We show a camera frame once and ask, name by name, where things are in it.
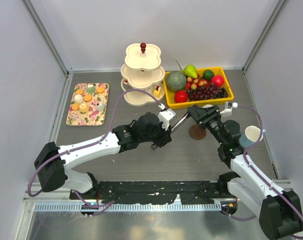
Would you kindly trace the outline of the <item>white cupcake with cherry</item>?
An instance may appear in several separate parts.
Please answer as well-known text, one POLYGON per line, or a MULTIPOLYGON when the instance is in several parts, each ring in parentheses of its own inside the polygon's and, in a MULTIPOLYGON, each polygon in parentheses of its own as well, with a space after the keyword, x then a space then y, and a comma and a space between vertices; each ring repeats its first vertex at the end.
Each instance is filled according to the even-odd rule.
POLYGON ((95 105, 95 110, 96 111, 103 111, 105 109, 105 103, 104 102, 98 102, 95 105))

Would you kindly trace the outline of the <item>yellow cake slice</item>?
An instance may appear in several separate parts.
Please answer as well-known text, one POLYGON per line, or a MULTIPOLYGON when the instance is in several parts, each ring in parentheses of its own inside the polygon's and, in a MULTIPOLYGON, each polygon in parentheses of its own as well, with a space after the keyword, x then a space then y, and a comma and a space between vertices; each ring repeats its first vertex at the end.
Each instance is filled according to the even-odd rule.
POLYGON ((153 96, 155 98, 159 98, 161 96, 161 91, 162 91, 161 87, 157 85, 153 90, 153 96))

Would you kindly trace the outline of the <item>yellow round dessert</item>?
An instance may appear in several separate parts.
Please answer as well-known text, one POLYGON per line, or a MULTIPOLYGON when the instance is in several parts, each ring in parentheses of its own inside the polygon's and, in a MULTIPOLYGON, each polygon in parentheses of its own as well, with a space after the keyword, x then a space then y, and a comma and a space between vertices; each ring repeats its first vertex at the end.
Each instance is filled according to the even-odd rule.
POLYGON ((80 103, 79 104, 79 112, 82 114, 85 114, 89 111, 89 106, 87 105, 86 102, 80 103))

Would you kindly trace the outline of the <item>green round dessert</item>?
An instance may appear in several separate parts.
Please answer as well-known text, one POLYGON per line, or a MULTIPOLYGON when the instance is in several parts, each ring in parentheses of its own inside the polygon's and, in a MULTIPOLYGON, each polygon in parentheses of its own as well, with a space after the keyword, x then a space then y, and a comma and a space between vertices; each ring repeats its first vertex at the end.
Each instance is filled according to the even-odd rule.
POLYGON ((87 87, 86 87, 86 92, 87 92, 88 94, 92 94, 92 93, 94 93, 95 91, 96 91, 96 87, 95 87, 94 85, 92 85, 92 84, 87 85, 87 87))

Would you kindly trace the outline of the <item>chocolate swirl roll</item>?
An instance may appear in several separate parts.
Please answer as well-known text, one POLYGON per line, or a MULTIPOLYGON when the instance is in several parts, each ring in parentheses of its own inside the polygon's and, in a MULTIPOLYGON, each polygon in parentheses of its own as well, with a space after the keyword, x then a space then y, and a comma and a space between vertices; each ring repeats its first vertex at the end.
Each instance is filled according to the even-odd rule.
POLYGON ((130 86, 128 84, 123 84, 123 87, 126 91, 130 89, 130 86))

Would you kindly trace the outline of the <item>metal tongs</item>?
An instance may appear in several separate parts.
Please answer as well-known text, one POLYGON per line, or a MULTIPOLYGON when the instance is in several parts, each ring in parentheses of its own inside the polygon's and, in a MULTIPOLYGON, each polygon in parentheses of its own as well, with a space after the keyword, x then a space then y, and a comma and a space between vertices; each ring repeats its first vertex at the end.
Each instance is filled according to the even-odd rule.
POLYGON ((172 126, 171 134, 173 134, 189 117, 190 113, 187 110, 185 114, 172 126))

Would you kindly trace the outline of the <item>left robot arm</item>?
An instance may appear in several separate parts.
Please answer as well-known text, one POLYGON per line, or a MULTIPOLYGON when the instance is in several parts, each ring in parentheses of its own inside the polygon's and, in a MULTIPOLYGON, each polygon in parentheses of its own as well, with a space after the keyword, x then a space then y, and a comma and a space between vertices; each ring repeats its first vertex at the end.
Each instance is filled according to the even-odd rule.
POLYGON ((99 187, 94 175, 77 172, 74 167, 136 149, 141 143, 151 142, 156 148, 163 147, 172 140, 170 122, 175 116, 169 110, 158 115, 148 112, 100 137, 65 146, 56 146, 53 141, 47 143, 34 162, 41 191, 48 193, 66 188, 84 199, 95 198, 99 187))

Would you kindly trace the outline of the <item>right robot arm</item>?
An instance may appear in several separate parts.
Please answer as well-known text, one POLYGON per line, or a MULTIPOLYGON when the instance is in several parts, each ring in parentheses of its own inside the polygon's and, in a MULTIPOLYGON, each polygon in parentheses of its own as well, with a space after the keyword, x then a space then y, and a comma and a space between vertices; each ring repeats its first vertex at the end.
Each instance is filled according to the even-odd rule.
POLYGON ((299 196, 285 191, 268 178, 240 144, 240 125, 222 121, 218 106, 190 106, 187 109, 201 128, 207 129, 219 143, 218 156, 236 175, 217 186, 223 197, 240 199, 258 218, 261 230, 270 240, 287 236, 303 240, 303 214, 299 196))

